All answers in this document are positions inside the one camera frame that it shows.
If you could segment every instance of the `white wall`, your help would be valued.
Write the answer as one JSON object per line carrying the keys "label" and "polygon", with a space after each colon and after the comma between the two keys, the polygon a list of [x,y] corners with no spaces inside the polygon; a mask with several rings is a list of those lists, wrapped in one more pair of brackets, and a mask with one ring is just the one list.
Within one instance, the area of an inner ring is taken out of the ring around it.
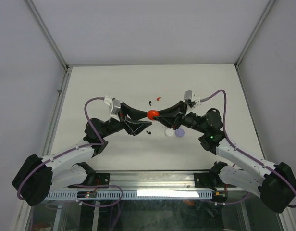
{"label": "white wall", "polygon": [[[52,153],[74,145],[85,136],[87,120],[83,108],[86,101],[93,97],[115,97],[147,112],[175,105],[183,100],[186,90],[205,98],[218,89],[227,92],[228,134],[241,147],[262,156],[233,64],[74,67]],[[222,115],[223,107],[224,98],[219,94],[198,106],[194,112],[204,115],[210,108],[217,108]],[[92,102],[88,114],[104,121],[109,119],[108,106],[102,101]],[[105,138],[109,145],[88,164],[95,170],[190,170],[210,169],[215,161],[229,162],[200,146],[198,138],[201,133],[184,129],[182,138],[166,137],[165,126],[156,121],[147,128],[151,135],[143,131],[133,137],[124,130],[120,131]]]}
{"label": "white wall", "polygon": [[0,0],[0,231],[14,218],[12,180],[39,152],[62,75],[24,1]]}
{"label": "white wall", "polygon": [[232,64],[269,0],[33,0],[68,64]]}
{"label": "white wall", "polygon": [[240,74],[264,154],[296,176],[296,0],[276,3]]}

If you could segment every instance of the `glass panel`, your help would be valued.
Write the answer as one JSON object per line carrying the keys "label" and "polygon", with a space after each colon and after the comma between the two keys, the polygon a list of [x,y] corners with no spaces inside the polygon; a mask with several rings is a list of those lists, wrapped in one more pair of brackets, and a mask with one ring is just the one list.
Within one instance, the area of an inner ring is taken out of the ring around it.
{"label": "glass panel", "polygon": [[[245,192],[231,191],[228,201]],[[108,205],[112,200],[94,201]],[[235,205],[205,200],[123,200],[114,207],[94,208],[78,202],[44,201],[34,207],[32,231],[282,231],[278,216],[259,198]]]}

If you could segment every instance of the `metal frame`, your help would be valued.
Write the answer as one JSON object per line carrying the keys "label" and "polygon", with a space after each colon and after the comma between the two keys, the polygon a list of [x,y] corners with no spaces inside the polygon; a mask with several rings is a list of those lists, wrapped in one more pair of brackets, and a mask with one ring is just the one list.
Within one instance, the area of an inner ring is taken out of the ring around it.
{"label": "metal frame", "polygon": [[247,51],[249,50],[250,46],[252,45],[257,33],[259,32],[263,22],[266,20],[267,16],[269,15],[273,5],[275,4],[276,0],[270,0],[268,2],[268,4],[266,5],[266,7],[264,8],[259,20],[257,21],[256,25],[255,25],[255,28],[253,29],[252,33],[250,34],[235,66],[239,67],[241,62],[243,61]]}
{"label": "metal frame", "polygon": [[[49,193],[49,195],[45,198],[45,200],[49,201],[76,201],[78,199],[78,194],[86,193],[87,191],[93,191],[94,188],[91,189],[63,189],[63,190],[57,190],[52,193]],[[196,191],[199,195],[199,197],[168,197],[168,196],[138,196],[138,190],[123,190],[123,196],[121,200],[128,201],[128,200],[146,200],[149,198],[150,200],[211,200],[213,198],[212,190],[208,189],[192,189],[192,191]],[[121,192],[118,189],[98,189],[95,193],[91,193],[90,195],[95,195],[91,197],[83,197],[80,198],[81,201],[89,201],[89,200],[118,200],[121,196]]]}
{"label": "metal frame", "polygon": [[54,225],[53,225],[53,231],[59,230],[58,226],[60,224],[61,214],[62,214],[62,205],[58,205],[56,215],[55,215]]}
{"label": "metal frame", "polygon": [[255,129],[255,133],[256,133],[256,136],[257,136],[257,139],[258,139],[258,142],[259,142],[259,146],[260,146],[260,149],[261,149],[262,155],[263,155],[264,159],[266,159],[266,157],[265,157],[265,155],[264,155],[263,148],[262,148],[262,144],[261,144],[260,139],[259,139],[259,136],[258,136],[258,130],[257,130],[257,127],[258,127],[258,126],[256,126],[256,123],[255,123],[255,120],[254,120],[253,114],[252,114],[251,109],[250,109],[249,98],[248,98],[248,96],[247,96],[247,93],[246,93],[246,90],[245,90],[245,87],[244,87],[243,81],[242,81],[242,79],[241,79],[241,76],[240,76],[240,73],[239,73],[239,68],[236,67],[235,70],[236,70],[236,73],[238,74],[238,78],[239,78],[239,81],[240,81],[240,84],[241,84],[242,92],[243,92],[244,97],[245,97],[245,99],[246,99],[247,108],[248,108],[248,111],[249,111],[249,114],[250,114],[250,118],[251,118],[251,120],[252,120],[252,123],[253,123],[254,129]]}
{"label": "metal frame", "polygon": [[[212,198],[212,191],[209,188],[195,188],[194,173],[205,173],[203,171],[107,171],[110,174],[110,184],[118,185],[122,187],[127,195],[123,200],[147,200],[147,197],[139,198],[136,193],[138,189],[144,188],[162,188],[180,191],[197,191],[199,198],[192,198],[192,200],[201,199],[209,200]],[[64,189],[50,193],[46,200],[76,200],[78,192],[90,191],[91,189]],[[219,191],[223,191],[224,188],[217,188]],[[241,199],[245,193],[240,188],[228,188],[231,191],[234,200]],[[81,200],[117,200],[120,197],[120,191],[117,189],[99,189],[97,193],[98,198],[82,198]],[[187,199],[187,198],[165,198],[165,197],[149,197],[149,200],[166,200],[166,199]],[[99,208],[95,208],[95,214],[93,219],[93,230],[97,230],[99,218]],[[54,224],[61,224],[64,221],[63,216],[56,216]]]}
{"label": "metal frame", "polygon": [[246,231],[246,225],[245,225],[245,222],[244,222],[244,216],[243,216],[243,213],[242,213],[241,206],[237,207],[237,216],[238,216],[237,219],[239,220],[239,223],[240,223],[241,231]]}
{"label": "metal frame", "polygon": [[[40,155],[44,156],[44,155],[49,154],[50,151],[51,151],[51,148],[52,148],[53,138],[54,138],[56,128],[57,128],[57,125],[58,125],[58,120],[59,120],[60,113],[61,113],[61,110],[62,110],[62,105],[63,105],[63,101],[64,101],[64,97],[65,97],[65,94],[66,94],[66,90],[67,90],[67,86],[68,86],[68,82],[69,82],[69,79],[70,79],[70,74],[71,74],[72,69],[68,67],[68,64],[66,63],[66,60],[64,59],[64,57],[61,54],[59,48],[57,47],[53,37],[51,36],[47,26],[45,25],[45,23],[44,23],[42,17],[40,16],[35,4],[33,3],[33,0],[24,0],[24,2],[27,4],[27,7],[28,7],[29,11],[33,15],[34,19],[36,20],[36,23],[39,26],[41,32],[43,33],[45,39],[47,40],[50,48],[52,49],[52,51],[56,55],[57,59],[59,60],[60,64],[62,65],[62,67],[65,70],[63,78],[62,78],[61,87],[58,89],[58,96],[57,96],[56,103],[55,103],[55,106],[54,106],[54,109],[53,109],[53,114],[52,114],[51,120],[49,122],[48,132],[47,132],[47,135],[45,137],[45,140],[43,142],[41,152],[40,152]],[[247,100],[247,105],[248,106],[249,106],[249,103],[248,103],[247,95],[245,93],[244,85],[243,85],[243,82],[242,82],[242,80],[240,78],[240,75],[239,75],[239,72],[238,72],[239,66],[240,66],[241,62],[243,61],[243,58],[245,57],[247,51],[250,49],[250,47],[252,45],[252,42],[254,41],[254,38],[256,37],[257,33],[259,32],[263,22],[267,18],[268,14],[271,11],[271,9],[272,9],[273,5],[275,4],[275,2],[276,2],[276,0],[270,0],[268,2],[268,4],[266,5],[262,15],[260,16],[255,28],[251,32],[251,35],[250,35],[249,39],[247,40],[247,43],[245,44],[245,46],[244,46],[244,48],[243,48],[243,50],[242,50],[236,64],[235,64],[236,69],[237,69],[237,73],[238,73],[238,76],[239,76],[239,79],[240,79],[240,82],[241,82],[241,86],[242,86],[244,95],[245,95],[246,100]],[[136,188],[135,185],[131,185],[132,184],[131,182],[132,181],[134,182],[135,179],[131,179],[131,178],[122,179],[121,177],[118,177],[119,173],[121,173],[121,172],[116,172],[116,173],[113,172],[111,183],[116,183],[116,184],[117,183],[122,183],[122,184],[125,184],[125,186],[129,187],[130,189],[132,187]],[[132,175],[132,174],[130,174],[130,172],[129,173],[124,172],[124,174],[126,176],[131,176]],[[145,172],[140,172],[140,174],[138,175],[139,178],[142,177],[144,174],[145,174]],[[192,174],[192,171],[186,171],[185,174]],[[138,180],[137,181],[137,183],[138,183],[137,186],[140,185],[140,184],[142,184],[142,186],[145,185],[145,184],[147,186],[149,184],[150,187],[153,186],[152,182],[145,181],[145,179],[137,179],[137,180]],[[156,185],[155,185],[156,187],[160,187],[160,186],[161,187],[166,187],[166,184],[168,185],[168,183],[169,183],[169,179],[163,179],[162,181],[160,181],[160,179],[158,179],[158,181],[153,182],[153,183],[156,183]],[[188,189],[187,184],[190,184],[190,183],[191,183],[191,179],[183,179],[182,181],[179,181],[178,184],[176,184],[175,188],[179,189],[179,187],[180,187],[180,189],[187,190]],[[231,191],[231,190],[240,190],[240,189],[238,189],[238,188],[229,188],[228,190]],[[29,217],[30,217],[30,206],[25,201],[20,201],[19,205],[17,207],[16,217],[15,217],[15,219],[13,221],[11,230],[12,231],[23,231],[23,230],[25,230]],[[295,220],[294,220],[291,209],[288,208],[282,214],[280,214],[279,215],[279,220],[281,221],[281,224],[283,226],[284,231],[296,231],[296,223],[295,223]]]}
{"label": "metal frame", "polygon": [[57,216],[58,219],[55,218],[55,223],[58,223],[57,230],[53,228],[53,231],[61,231],[66,229],[69,206],[69,204],[62,206],[61,214]]}
{"label": "metal frame", "polygon": [[[100,202],[99,201],[96,201],[95,205],[100,205]],[[93,218],[92,229],[91,229],[93,231],[97,231],[97,229],[98,229],[99,212],[100,212],[100,208],[99,207],[95,207],[95,210],[94,210],[94,218]]]}
{"label": "metal frame", "polygon": [[241,213],[242,213],[242,217],[243,217],[243,221],[244,221],[245,231],[251,231],[252,229],[249,224],[249,219],[248,219],[247,210],[246,210],[246,206],[245,206],[244,201],[242,201],[240,203],[240,209],[241,209]]}

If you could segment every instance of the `white tabletop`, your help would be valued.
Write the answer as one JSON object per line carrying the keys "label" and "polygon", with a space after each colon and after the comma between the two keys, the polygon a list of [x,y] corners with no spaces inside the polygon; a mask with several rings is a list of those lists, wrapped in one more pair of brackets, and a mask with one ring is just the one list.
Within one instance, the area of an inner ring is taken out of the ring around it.
{"label": "white tabletop", "polygon": [[[107,95],[138,110],[149,111],[175,105],[183,100],[186,90],[205,98],[218,89],[227,93],[229,136],[239,147],[262,157],[233,64],[74,67],[52,153],[85,136],[84,104],[90,98]],[[210,108],[217,108],[222,115],[223,104],[223,95],[219,94],[194,112],[204,115]],[[109,119],[108,106],[102,101],[90,103],[88,114],[91,118]],[[202,136],[199,132],[184,128],[183,137],[169,138],[164,134],[165,127],[156,121],[147,130],[152,134],[144,131],[133,137],[123,130],[106,137],[108,146],[88,164],[95,170],[199,170],[211,168],[215,161],[231,163],[205,151],[198,140]]]}

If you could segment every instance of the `red ball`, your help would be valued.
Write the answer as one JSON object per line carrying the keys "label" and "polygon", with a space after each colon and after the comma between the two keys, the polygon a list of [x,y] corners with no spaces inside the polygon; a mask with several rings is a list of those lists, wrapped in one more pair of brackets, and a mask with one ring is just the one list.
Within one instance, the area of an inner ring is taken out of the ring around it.
{"label": "red ball", "polygon": [[156,110],[150,110],[150,111],[147,112],[147,118],[150,119],[150,120],[154,120],[153,117],[159,116],[159,115],[160,115],[159,112],[156,111]]}

